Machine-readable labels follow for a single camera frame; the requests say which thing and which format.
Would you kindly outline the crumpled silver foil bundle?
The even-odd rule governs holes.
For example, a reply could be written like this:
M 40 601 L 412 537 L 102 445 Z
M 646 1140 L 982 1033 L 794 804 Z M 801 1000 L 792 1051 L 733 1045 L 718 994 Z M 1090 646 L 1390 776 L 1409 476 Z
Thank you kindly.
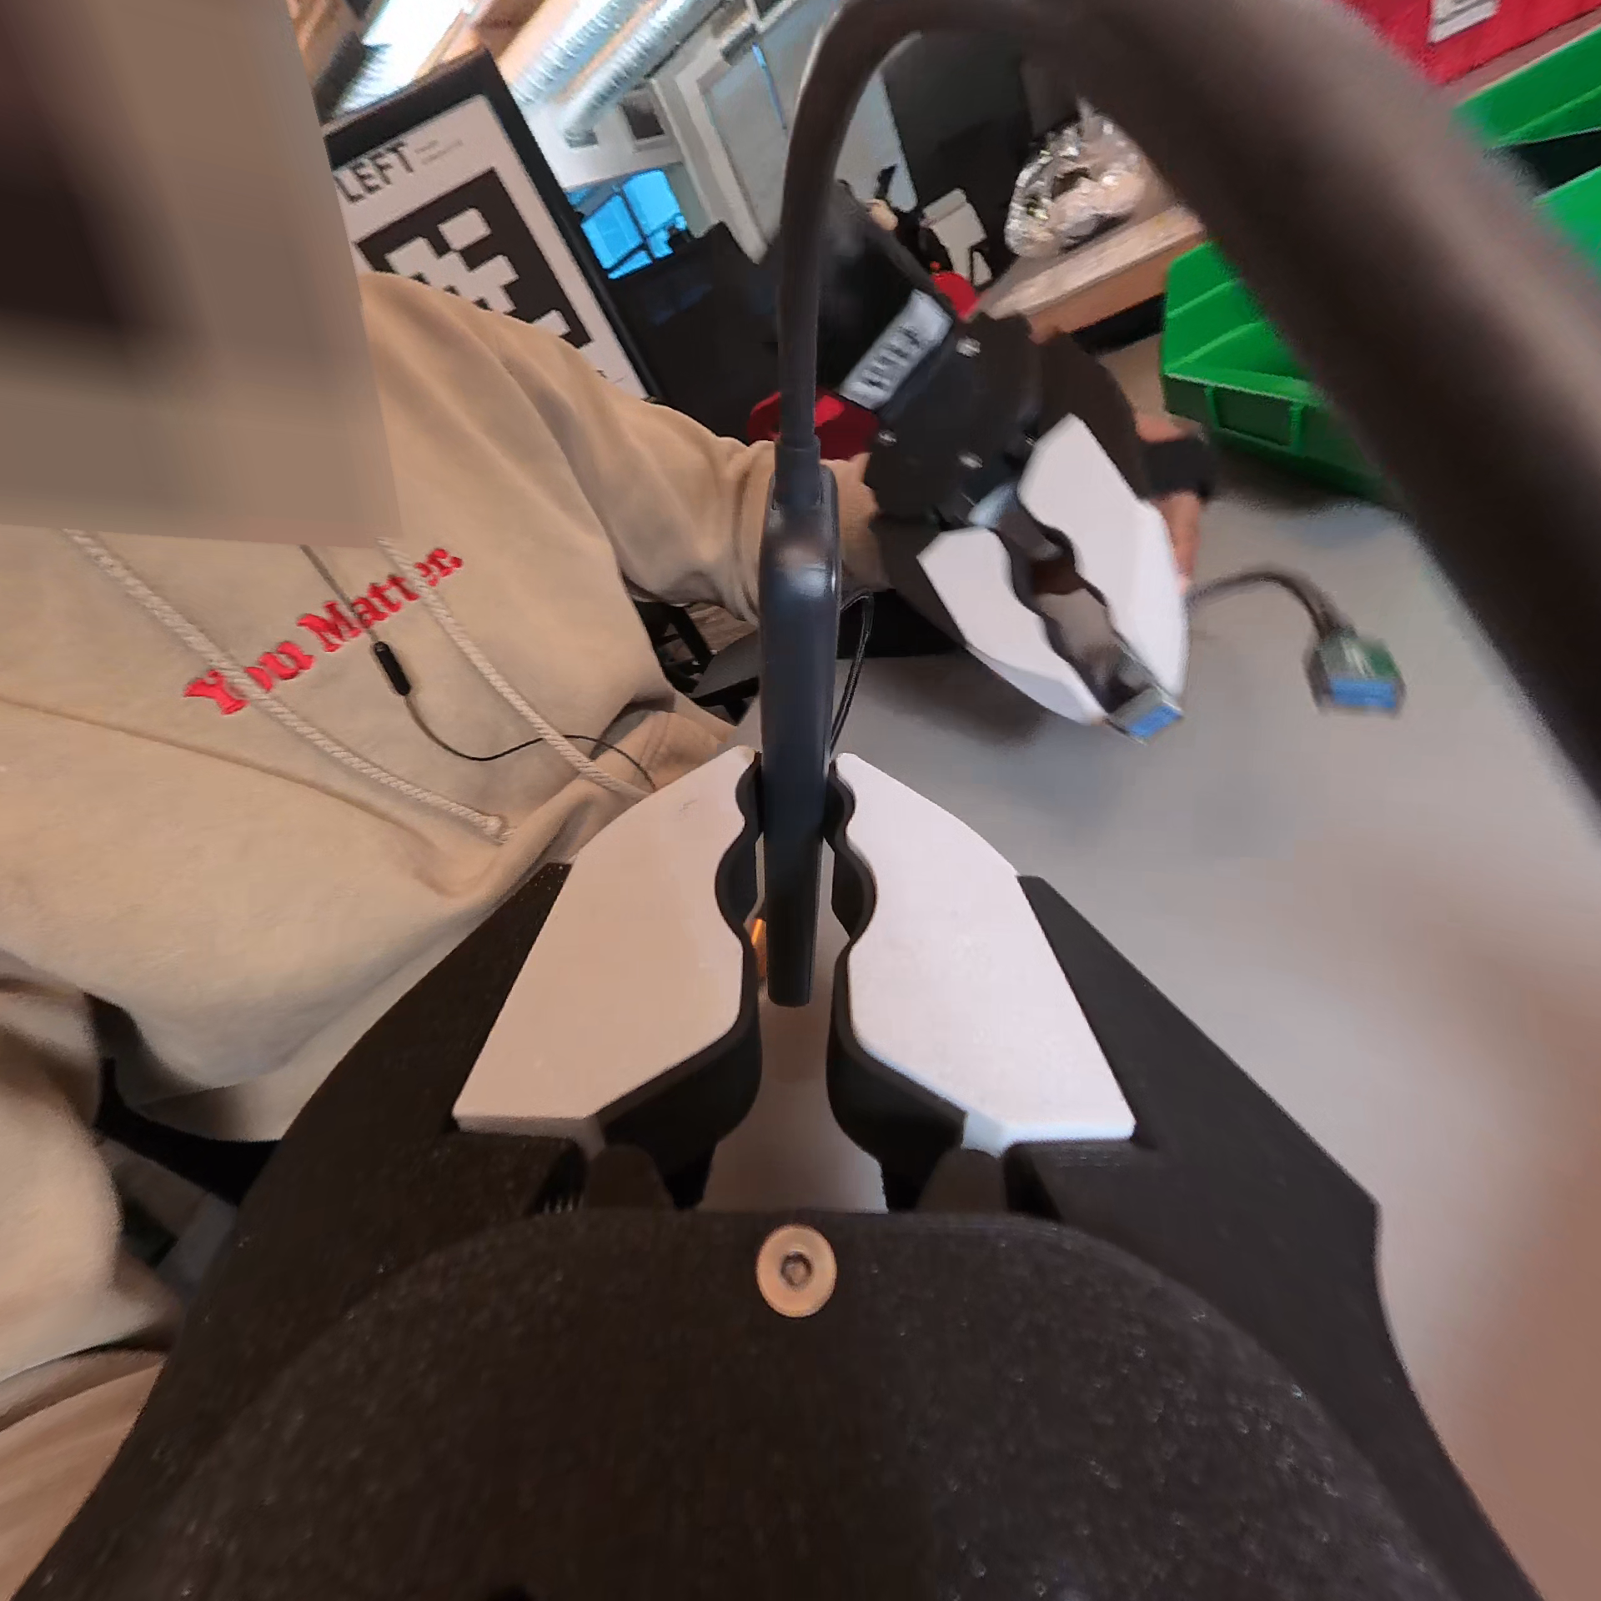
M 1062 254 L 1169 209 L 1193 221 L 1193 209 L 1132 135 L 1080 102 L 1020 169 L 1004 213 L 1004 245 L 1020 258 Z

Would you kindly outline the silver ventilation duct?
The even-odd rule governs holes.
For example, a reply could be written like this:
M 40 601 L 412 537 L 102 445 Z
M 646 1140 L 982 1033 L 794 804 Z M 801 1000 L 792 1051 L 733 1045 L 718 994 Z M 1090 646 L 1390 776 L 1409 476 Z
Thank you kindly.
M 501 58 L 525 110 L 550 110 L 572 147 L 659 69 L 722 1 L 542 3 Z

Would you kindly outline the red plastic storage bin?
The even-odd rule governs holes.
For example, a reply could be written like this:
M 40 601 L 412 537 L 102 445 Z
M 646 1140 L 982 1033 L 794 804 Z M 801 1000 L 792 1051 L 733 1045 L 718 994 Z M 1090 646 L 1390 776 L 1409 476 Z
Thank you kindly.
M 1573 22 L 1598 1 L 1345 1 L 1427 81 L 1442 87 Z

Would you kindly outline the green plastic storage bin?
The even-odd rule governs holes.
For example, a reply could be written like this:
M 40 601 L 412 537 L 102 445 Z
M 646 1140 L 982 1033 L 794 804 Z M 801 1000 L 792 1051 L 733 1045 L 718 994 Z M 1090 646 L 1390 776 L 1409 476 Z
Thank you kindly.
M 1563 233 L 1577 256 L 1600 276 L 1600 186 L 1601 171 L 1573 176 L 1543 192 L 1538 208 Z
M 1168 408 L 1214 443 L 1323 490 L 1386 496 L 1384 478 L 1214 243 L 1171 262 L 1160 375 Z
M 1600 28 L 1469 95 L 1460 118 L 1538 190 L 1600 167 Z

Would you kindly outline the person's left forearm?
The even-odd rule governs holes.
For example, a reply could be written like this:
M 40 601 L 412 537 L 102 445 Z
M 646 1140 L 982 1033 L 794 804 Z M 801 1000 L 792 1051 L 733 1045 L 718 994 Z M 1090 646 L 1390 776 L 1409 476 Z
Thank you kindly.
M 671 603 L 762 617 L 766 533 L 790 451 L 741 443 L 628 393 L 550 330 L 394 272 L 357 278 L 373 346 L 424 354 L 445 400 L 509 449 L 515 468 L 572 478 L 626 580 Z

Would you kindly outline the blue lit monitor screen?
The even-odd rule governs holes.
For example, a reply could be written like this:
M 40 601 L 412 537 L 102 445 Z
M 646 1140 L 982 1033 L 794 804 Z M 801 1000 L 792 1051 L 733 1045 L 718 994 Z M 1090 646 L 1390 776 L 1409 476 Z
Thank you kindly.
M 669 167 L 570 188 L 568 200 L 610 280 L 667 260 L 692 233 Z

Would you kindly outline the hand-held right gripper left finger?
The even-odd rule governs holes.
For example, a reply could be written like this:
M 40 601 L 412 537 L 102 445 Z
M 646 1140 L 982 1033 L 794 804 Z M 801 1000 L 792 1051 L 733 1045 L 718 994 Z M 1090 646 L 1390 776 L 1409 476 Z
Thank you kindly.
M 457 1096 L 461 1131 L 638 1148 L 673 1201 L 704 1201 L 762 1080 L 759 776 L 733 745 L 581 848 Z

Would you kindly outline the wooden table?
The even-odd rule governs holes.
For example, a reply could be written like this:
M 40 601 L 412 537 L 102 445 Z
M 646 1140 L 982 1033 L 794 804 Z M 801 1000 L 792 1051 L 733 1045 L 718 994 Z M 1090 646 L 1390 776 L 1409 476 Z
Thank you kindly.
M 1041 336 L 1092 328 L 1162 297 L 1173 260 L 1206 237 L 1189 208 L 1171 204 L 1072 250 L 1020 258 L 977 309 L 992 319 L 1023 317 Z

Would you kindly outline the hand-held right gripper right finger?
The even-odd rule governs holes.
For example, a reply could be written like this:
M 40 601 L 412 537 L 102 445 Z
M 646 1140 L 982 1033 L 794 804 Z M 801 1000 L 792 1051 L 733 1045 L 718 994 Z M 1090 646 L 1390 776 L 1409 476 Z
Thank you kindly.
M 1136 1111 L 1012 860 L 862 755 L 831 770 L 831 1111 L 891 1211 L 942 1164 L 1027 1152 L 1119 1160 Z

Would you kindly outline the person's beige hoodie torso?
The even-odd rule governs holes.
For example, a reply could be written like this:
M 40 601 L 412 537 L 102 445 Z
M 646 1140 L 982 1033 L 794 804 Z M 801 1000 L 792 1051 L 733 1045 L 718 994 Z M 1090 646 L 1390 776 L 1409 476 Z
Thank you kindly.
M 575 482 L 369 346 L 377 544 L 5 529 L 5 1425 L 170 1339 L 106 1066 L 184 1131 L 281 1135 L 533 870 L 723 741 Z

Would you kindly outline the black cable with orange plugs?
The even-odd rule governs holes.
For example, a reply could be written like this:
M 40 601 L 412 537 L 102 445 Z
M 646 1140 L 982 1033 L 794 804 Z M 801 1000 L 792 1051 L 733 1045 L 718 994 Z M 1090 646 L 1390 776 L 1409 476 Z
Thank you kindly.
M 871 73 L 934 28 L 1064 54 L 1132 132 L 1392 480 L 1598 798 L 1598 278 L 1508 167 L 1333 3 L 846 3 L 813 52 L 784 188 L 790 465 L 760 570 L 772 998 L 813 990 L 831 766 L 840 519 L 813 428 L 825 215 Z

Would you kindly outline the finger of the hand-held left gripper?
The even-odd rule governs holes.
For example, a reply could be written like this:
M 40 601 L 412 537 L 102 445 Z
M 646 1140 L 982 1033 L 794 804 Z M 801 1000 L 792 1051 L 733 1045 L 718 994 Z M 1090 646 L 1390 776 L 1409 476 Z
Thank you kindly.
M 1045 615 L 1039 576 L 1018 580 L 1041 620 L 1045 655 L 1008 665 L 1035 700 L 1123 700 L 1148 685 L 1181 696 L 1191 667 L 1187 581 L 1171 531 L 1082 416 L 1064 416 L 1033 447 L 1002 511 L 1002 537 L 1039 568 L 1070 562 L 1080 587 Z
M 1068 539 L 1035 525 L 959 527 L 916 560 L 984 665 L 1074 724 L 1111 724 L 1125 636 Z

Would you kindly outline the black cable blue usb connectors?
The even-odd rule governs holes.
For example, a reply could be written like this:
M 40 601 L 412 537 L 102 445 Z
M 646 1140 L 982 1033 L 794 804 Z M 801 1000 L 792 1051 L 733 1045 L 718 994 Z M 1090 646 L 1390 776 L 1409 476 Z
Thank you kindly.
M 1312 624 L 1304 671 L 1316 704 L 1333 712 L 1399 714 L 1407 683 L 1390 646 L 1356 628 L 1329 589 L 1284 568 L 1257 566 L 1205 581 L 1187 595 L 1187 617 L 1247 589 L 1279 589 L 1292 597 Z M 1177 692 L 1164 689 L 1148 663 L 1121 644 L 1111 675 L 1113 704 L 1107 720 L 1119 731 L 1148 741 L 1183 720 Z

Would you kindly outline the white board black square marker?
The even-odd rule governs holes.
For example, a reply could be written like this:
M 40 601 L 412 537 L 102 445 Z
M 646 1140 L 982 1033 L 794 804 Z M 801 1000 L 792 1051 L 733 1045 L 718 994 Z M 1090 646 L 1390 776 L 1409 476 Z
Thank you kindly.
M 665 398 L 490 50 L 338 116 L 324 139 L 359 272 L 548 330 L 622 389 Z

